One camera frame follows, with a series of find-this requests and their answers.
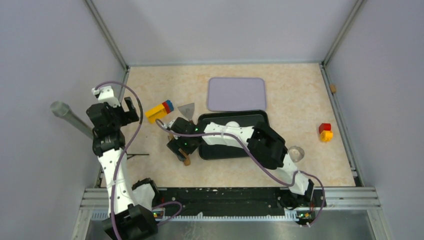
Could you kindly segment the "black baking tray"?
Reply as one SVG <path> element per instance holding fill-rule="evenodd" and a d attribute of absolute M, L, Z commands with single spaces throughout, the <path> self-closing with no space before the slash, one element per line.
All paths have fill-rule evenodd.
<path fill-rule="evenodd" d="M 199 121 L 213 122 L 226 125 L 228 122 L 237 122 L 240 127 L 255 126 L 258 122 L 269 124 L 269 118 L 263 110 L 247 110 L 234 112 L 204 113 L 198 117 Z M 202 143 L 198 148 L 200 158 L 206 161 L 233 158 L 244 158 L 248 154 L 239 147 L 225 145 L 208 145 Z"/>

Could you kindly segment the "wooden dough roller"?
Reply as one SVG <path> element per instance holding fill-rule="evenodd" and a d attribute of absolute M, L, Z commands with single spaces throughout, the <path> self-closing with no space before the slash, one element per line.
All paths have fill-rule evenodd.
<path fill-rule="evenodd" d="M 191 164 L 190 157 L 177 145 L 177 139 L 172 134 L 169 134 L 168 140 L 167 147 L 176 155 L 180 162 L 183 162 L 185 166 L 189 166 Z"/>

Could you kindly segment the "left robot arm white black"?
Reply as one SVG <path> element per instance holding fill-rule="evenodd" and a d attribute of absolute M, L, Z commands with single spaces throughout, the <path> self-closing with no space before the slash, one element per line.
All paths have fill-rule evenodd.
<path fill-rule="evenodd" d="M 158 233 L 152 207 L 160 202 L 160 193 L 150 178 L 142 180 L 138 203 L 127 177 L 127 147 L 121 127 L 142 123 L 130 97 L 128 110 L 120 104 L 101 102 L 91 105 L 86 114 L 93 123 L 92 150 L 102 167 L 108 193 L 108 217 L 101 222 L 112 240 L 145 240 Z"/>

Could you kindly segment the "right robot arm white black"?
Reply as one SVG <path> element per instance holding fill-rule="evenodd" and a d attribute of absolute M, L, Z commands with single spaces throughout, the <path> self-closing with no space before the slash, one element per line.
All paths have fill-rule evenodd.
<path fill-rule="evenodd" d="M 178 117 L 168 124 L 160 120 L 156 124 L 171 136 L 167 146 L 181 161 L 201 144 L 242 149 L 266 175 L 289 189 L 297 205 L 307 206 L 314 198 L 313 181 L 293 162 L 286 141 L 264 122 L 242 127 L 237 122 L 192 123 Z"/>

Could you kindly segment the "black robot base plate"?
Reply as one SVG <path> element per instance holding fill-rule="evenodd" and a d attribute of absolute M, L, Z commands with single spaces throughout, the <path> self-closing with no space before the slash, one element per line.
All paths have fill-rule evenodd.
<path fill-rule="evenodd" d="M 318 210 L 326 206 L 323 192 L 306 196 L 286 187 L 168 187 L 159 188 L 152 205 L 170 202 L 165 215 L 180 217 L 266 217 L 284 216 L 290 210 Z"/>

